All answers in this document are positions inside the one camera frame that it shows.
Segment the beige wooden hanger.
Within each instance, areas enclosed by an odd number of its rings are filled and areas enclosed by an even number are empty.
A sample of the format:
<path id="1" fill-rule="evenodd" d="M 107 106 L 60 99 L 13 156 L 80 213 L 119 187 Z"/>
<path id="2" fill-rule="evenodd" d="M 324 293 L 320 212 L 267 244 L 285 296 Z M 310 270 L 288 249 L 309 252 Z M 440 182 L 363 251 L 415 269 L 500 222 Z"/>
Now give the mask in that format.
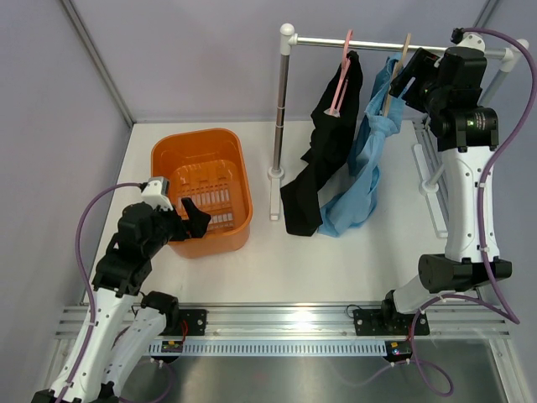
<path id="1" fill-rule="evenodd" d="M 389 95 L 391 84 L 394 81 L 394 79 L 398 76 L 398 74 L 399 74 L 400 70 L 402 69 L 402 67 L 404 66 L 404 61 L 405 61 L 406 55 L 408 53 L 408 48 L 409 48 L 409 45 L 410 45 L 411 37 L 412 37 L 412 34 L 407 33 L 405 41 L 404 41 L 403 48 L 401 50 L 400 58 L 397 61 L 397 63 L 394 65 L 392 75 L 391 75 L 391 78 L 390 78 L 390 82 L 389 82 L 389 85 L 388 85 L 388 91 L 386 93 L 386 97 L 385 97 L 384 103 L 383 103 L 382 112 L 383 112 L 384 117 L 388 116 L 390 105 L 391 105 L 391 96 Z"/>

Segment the light blue shorts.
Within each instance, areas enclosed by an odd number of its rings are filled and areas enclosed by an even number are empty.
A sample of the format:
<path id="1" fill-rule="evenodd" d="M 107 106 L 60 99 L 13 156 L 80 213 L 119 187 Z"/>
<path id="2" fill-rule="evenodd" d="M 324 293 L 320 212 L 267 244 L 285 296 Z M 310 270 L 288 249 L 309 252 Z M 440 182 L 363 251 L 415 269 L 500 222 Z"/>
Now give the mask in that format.
<path id="1" fill-rule="evenodd" d="M 389 56 L 375 77 L 370 101 L 347 158 L 352 183 L 321 208 L 320 234 L 337 238 L 349 228 L 360 228 L 378 204 L 383 148 L 390 136 L 400 132 L 403 120 L 404 101 L 400 98 L 391 98 L 387 117 L 382 112 L 392 71 L 400 55 Z"/>

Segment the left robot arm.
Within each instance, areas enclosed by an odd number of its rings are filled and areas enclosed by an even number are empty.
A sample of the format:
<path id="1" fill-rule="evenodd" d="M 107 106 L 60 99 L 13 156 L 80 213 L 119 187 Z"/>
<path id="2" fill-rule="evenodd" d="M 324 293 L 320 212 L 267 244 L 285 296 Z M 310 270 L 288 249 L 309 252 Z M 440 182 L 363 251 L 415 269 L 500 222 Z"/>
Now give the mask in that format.
<path id="1" fill-rule="evenodd" d="M 96 266 L 90 308 L 70 356 L 53 384 L 34 394 L 35 402 L 118 402 L 151 342 L 179 328 L 177 298 L 151 291 L 134 322 L 125 331 L 120 329 L 152 270 L 151 259 L 170 241 L 206 234 L 210 214 L 189 197 L 181 202 L 186 219 L 173 207 L 145 202 L 123 209 L 117 232 Z"/>

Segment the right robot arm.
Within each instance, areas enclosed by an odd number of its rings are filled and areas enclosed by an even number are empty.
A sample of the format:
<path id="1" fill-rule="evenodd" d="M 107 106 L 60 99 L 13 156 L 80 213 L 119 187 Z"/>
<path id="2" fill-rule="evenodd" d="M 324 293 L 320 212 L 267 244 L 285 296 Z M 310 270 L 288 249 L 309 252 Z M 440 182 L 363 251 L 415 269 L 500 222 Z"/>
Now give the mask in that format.
<path id="1" fill-rule="evenodd" d="M 418 274 L 383 300 L 387 332 L 401 332 L 428 301 L 496 287 L 512 274 L 495 240 L 489 161 L 499 145 L 498 115 L 478 103 L 486 67 L 481 50 L 454 46 L 438 56 L 420 48 L 391 84 L 390 95 L 428 115 L 446 177 L 448 223 L 444 253 L 421 255 Z"/>

